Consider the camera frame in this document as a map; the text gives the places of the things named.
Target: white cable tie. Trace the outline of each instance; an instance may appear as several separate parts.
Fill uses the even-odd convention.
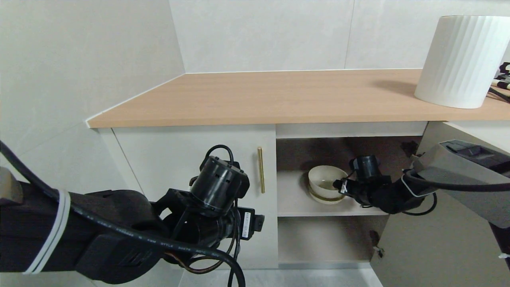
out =
[[[34,261],[23,274],[39,274],[39,272],[42,271],[60,241],[62,234],[64,234],[69,218],[70,207],[71,196],[67,191],[59,190],[59,206],[57,208],[57,216],[53,222],[53,227],[42,245],[41,250],[39,250],[39,253],[34,258]]]
[[[405,185],[405,187],[407,187],[407,189],[409,190],[409,192],[414,196],[414,197],[424,197],[424,196],[427,196],[427,195],[431,195],[435,192],[431,192],[429,194],[424,194],[424,195],[416,195],[414,194],[414,192],[411,190],[411,188],[407,185],[407,183],[404,181],[404,175],[402,175],[402,177],[400,178],[400,180],[402,181],[402,183]]]
[[[347,193],[347,178],[345,180],[343,180],[343,182],[342,182],[342,187],[340,188],[340,193],[343,195]]]

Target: open cabinet door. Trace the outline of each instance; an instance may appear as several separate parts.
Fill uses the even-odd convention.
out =
[[[469,129],[429,123],[418,154],[438,142],[460,139],[507,152]],[[510,270],[489,223],[456,199],[438,191],[436,209],[425,216],[391,215],[370,264],[384,287],[510,286]],[[427,210],[429,196],[413,212]]]

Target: robotic arm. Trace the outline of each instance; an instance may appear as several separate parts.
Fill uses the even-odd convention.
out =
[[[245,286],[236,262],[240,240],[261,231],[264,216],[237,206],[248,191],[249,180],[227,146],[214,146],[207,152],[189,192],[169,189],[157,202],[149,202],[134,190],[68,193],[71,212],[64,232],[54,239],[58,243],[54,250],[41,253],[50,245],[47,238],[53,234],[65,197],[0,144],[2,154],[29,181],[18,182],[7,169],[0,170],[0,272],[76,270],[93,280],[120,284],[142,276],[162,258],[197,274],[226,262],[232,269],[229,284],[235,274],[238,285]],[[228,151],[229,160],[210,155],[218,148]],[[172,213],[161,219],[166,208]],[[226,253],[217,250],[225,238],[231,238]],[[234,243],[232,258],[229,253]],[[47,252],[50,257],[43,262],[39,255]],[[190,266],[203,259],[218,262],[205,269]]]
[[[373,155],[359,156],[350,165],[356,172],[356,181],[337,180],[334,187],[362,206],[375,206],[389,214],[425,215],[436,206],[435,191],[445,189],[490,223],[500,228],[510,227],[510,157],[507,155],[450,140],[432,147],[395,182],[381,174]],[[408,212],[431,194],[435,197],[431,209],[423,213]]]

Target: cabinet door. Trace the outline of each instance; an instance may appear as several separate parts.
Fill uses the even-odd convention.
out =
[[[199,174],[207,150],[218,144],[232,149],[234,160],[250,179],[240,206],[254,208],[265,215],[262,232],[249,241],[241,241],[238,262],[242,268],[278,267],[278,232],[276,211],[276,135],[274,125],[117,128],[115,135],[140,183],[151,201],[162,197],[169,188],[189,190],[189,180]],[[262,147],[266,193],[261,193],[257,147]],[[225,150],[212,155],[228,159]],[[223,240],[226,250],[230,240]],[[201,268],[211,262],[197,262]]]
[[[510,135],[510,126],[500,133]],[[460,139],[509,152],[499,141],[452,123],[429,123],[418,153],[438,142]],[[429,196],[413,212],[427,210]],[[390,216],[372,268],[385,287],[392,286],[508,286],[510,271],[488,222],[456,199],[438,191],[438,205],[426,216]]]

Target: door hinge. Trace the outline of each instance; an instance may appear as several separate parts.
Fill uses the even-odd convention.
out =
[[[375,230],[370,230],[369,234],[370,239],[372,240],[372,248],[377,252],[379,258],[382,258],[384,256],[384,249],[378,246],[380,240],[379,233]]]

